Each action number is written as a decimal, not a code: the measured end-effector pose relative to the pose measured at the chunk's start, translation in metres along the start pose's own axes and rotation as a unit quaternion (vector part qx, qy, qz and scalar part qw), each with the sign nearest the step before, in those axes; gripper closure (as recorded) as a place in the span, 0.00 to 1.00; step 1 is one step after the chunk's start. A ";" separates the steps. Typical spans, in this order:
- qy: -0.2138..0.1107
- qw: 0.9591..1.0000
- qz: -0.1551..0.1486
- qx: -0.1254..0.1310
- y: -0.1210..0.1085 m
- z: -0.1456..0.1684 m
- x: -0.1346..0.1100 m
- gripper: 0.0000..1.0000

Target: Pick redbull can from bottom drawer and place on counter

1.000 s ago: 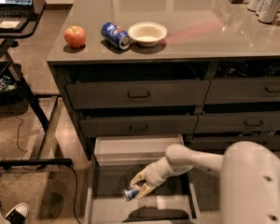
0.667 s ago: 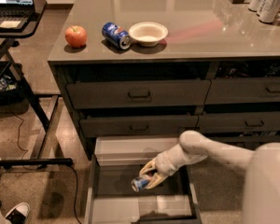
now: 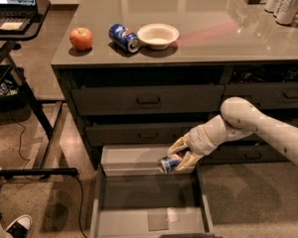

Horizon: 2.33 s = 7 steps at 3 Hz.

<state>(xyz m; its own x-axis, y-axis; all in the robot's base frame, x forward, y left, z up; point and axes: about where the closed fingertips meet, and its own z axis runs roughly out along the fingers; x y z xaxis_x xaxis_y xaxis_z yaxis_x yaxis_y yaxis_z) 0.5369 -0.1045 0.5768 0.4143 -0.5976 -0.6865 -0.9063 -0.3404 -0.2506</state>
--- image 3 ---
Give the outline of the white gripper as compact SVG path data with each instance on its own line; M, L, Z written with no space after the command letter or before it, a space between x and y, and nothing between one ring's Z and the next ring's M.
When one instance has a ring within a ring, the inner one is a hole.
M250 131L234 128L218 115L179 138L168 149L167 155L179 153L181 162L176 167L179 172L194 167L203 156L209 155L222 143L237 141L250 135Z

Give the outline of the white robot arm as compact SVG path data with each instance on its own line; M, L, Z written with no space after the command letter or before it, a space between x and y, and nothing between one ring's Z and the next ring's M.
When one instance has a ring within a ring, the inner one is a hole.
M176 170L185 170L209 155L219 145L255 134L298 166L298 128L271 118L240 97L231 97L221 106L221 114L192 128L179 138L167 156L184 153Z

